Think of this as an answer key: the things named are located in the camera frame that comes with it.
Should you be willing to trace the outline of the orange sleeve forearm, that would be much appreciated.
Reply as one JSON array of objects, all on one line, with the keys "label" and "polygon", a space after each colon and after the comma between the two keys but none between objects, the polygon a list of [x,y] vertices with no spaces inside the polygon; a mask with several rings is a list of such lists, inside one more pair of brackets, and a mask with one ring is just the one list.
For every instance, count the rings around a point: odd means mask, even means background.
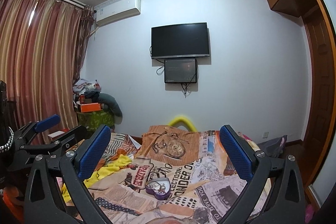
[{"label": "orange sleeve forearm", "polygon": [[25,223],[24,199],[23,194],[15,186],[7,186],[3,189],[2,200],[19,223]]}]

